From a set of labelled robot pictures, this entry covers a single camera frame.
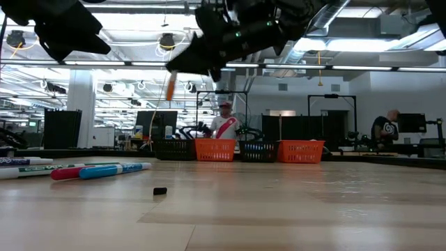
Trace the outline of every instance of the fluorescent light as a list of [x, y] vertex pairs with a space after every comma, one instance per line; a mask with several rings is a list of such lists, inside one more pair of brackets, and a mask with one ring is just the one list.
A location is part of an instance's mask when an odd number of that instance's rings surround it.
[[28, 122], [28, 119], [4, 119], [7, 122]]
[[293, 48], [295, 51], [308, 52], [310, 50], [323, 51], [326, 48], [325, 42], [319, 39], [301, 38]]
[[333, 66], [333, 70], [391, 70], [392, 67], [380, 66]]
[[327, 50], [334, 52], [385, 52], [398, 40], [379, 39], [334, 39], [327, 45]]
[[446, 73], [446, 68], [432, 68], [432, 67], [401, 67], [398, 69], [401, 72], [421, 72], [421, 73]]
[[9, 94], [13, 94], [13, 95], [17, 95], [18, 93], [15, 91], [11, 91], [5, 88], [0, 88], [0, 93], [9, 93]]
[[184, 6], [165, 6], [165, 5], [148, 5], [148, 4], [84, 4], [86, 8], [165, 8], [165, 9], [184, 9]]
[[115, 114], [103, 114], [103, 113], [97, 113], [97, 114], [95, 114], [95, 116], [102, 117], [102, 118], [116, 117]]
[[325, 66], [308, 66], [308, 65], [285, 65], [285, 64], [267, 64], [266, 68], [274, 68], [274, 69], [313, 69], [313, 70], [322, 70], [325, 69]]
[[124, 66], [124, 62], [120, 61], [65, 61], [68, 65], [77, 65], [77, 66], [91, 66], [91, 65], [99, 65], [99, 66]]
[[2, 59], [1, 63], [3, 64], [36, 64], [36, 65], [58, 65], [59, 63], [51, 60], [21, 60], [21, 59]]
[[428, 52], [441, 52], [446, 50], [446, 40], [442, 40], [435, 45], [430, 46], [429, 48], [425, 49], [425, 51]]
[[258, 68], [259, 65], [256, 63], [227, 63], [226, 67], [236, 67], [236, 68]]
[[166, 66], [165, 62], [132, 62], [133, 66]]
[[19, 98], [33, 98], [33, 99], [52, 99], [50, 96], [18, 96]]

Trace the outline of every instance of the black basket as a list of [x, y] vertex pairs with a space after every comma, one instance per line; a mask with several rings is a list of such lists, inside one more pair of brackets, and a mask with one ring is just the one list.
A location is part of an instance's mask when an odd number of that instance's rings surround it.
[[195, 140], [193, 139], [161, 139], [153, 142], [158, 160], [196, 160]]
[[275, 162], [280, 142], [240, 142], [244, 162]]

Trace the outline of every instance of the man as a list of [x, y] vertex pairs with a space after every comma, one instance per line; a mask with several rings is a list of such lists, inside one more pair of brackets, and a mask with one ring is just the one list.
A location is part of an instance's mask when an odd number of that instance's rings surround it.
[[213, 132], [217, 131], [216, 139], [237, 139], [236, 131], [240, 128], [240, 122], [231, 115], [231, 111], [231, 103], [220, 104], [220, 116], [212, 120], [209, 128]]
[[371, 127], [371, 139], [374, 140], [378, 149], [388, 149], [393, 145], [394, 140], [398, 140], [398, 129], [393, 124], [397, 122], [399, 111], [393, 109], [387, 113], [386, 117], [379, 116], [375, 119]]

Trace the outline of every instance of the orange marker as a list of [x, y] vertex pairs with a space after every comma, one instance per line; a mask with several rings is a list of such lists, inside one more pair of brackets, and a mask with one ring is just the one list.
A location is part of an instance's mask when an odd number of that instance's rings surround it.
[[175, 81], [176, 81], [176, 70], [172, 71], [172, 74], [170, 75], [169, 78], [169, 85], [167, 86], [167, 92], [166, 92], [167, 101], [172, 101], [172, 98], [174, 96]]

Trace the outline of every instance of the black eraser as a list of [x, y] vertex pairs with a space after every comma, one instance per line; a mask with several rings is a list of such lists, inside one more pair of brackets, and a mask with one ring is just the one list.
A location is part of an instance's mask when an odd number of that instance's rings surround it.
[[153, 195], [165, 195], [167, 194], [167, 188], [153, 188]]

